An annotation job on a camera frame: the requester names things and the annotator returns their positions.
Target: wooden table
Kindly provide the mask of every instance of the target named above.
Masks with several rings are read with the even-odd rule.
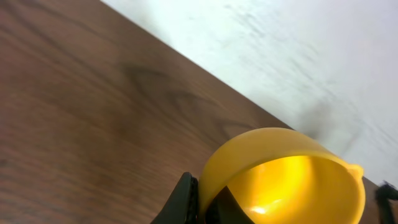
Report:
[[[0,104],[0,223],[149,223],[224,142],[288,128],[98,1],[0,1]]]

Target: black object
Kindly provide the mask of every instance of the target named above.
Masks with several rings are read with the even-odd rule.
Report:
[[[389,200],[398,200],[398,190],[392,185],[385,183],[376,190],[380,224],[396,224]]]
[[[197,212],[198,181],[185,172],[151,224],[203,224],[203,220],[197,220]],[[254,224],[227,187],[211,203],[205,219],[206,224]]]
[[[151,224],[196,224],[197,211],[198,180],[185,172]]]

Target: wood grain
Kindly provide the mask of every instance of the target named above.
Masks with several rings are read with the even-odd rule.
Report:
[[[149,223],[225,141],[288,128],[97,1],[0,1],[0,103],[2,223]]]

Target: white wall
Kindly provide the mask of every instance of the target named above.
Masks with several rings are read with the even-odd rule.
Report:
[[[398,184],[398,1],[104,2],[367,178]]]

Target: yellow cup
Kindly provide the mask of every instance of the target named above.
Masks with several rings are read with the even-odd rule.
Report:
[[[283,128],[246,132],[208,160],[198,184],[199,216],[226,186],[254,223],[358,223],[363,169],[309,137]]]

